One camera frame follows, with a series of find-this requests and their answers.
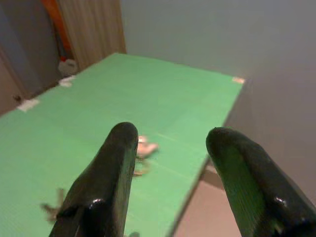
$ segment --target white tape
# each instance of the white tape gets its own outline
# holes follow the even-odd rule
[[[74,80],[75,78],[76,78],[75,76],[70,76],[70,77],[61,79],[59,81],[59,85],[63,86],[63,87],[70,87],[70,86],[72,86],[71,81]]]
[[[18,106],[18,109],[26,112],[28,110],[30,110],[31,108],[33,108],[35,105],[39,104],[39,100],[33,99],[33,100],[24,100],[23,103]]]
[[[246,80],[243,78],[233,78],[233,81],[239,84],[244,84]]]

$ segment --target pink object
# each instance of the pink object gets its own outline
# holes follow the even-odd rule
[[[144,159],[149,156],[155,150],[158,149],[158,144],[147,142],[147,137],[139,136],[138,137],[138,147],[137,147],[137,156],[140,159]]]

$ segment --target floor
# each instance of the floor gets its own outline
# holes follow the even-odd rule
[[[241,237],[226,194],[200,181],[175,237]]]

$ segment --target green table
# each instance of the green table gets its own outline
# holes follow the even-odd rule
[[[114,54],[30,111],[2,116],[0,236],[47,236],[40,204],[56,203],[56,189],[69,189],[121,121],[160,145],[150,173],[133,179],[125,232],[168,235],[204,164],[206,135],[240,89],[230,76]]]

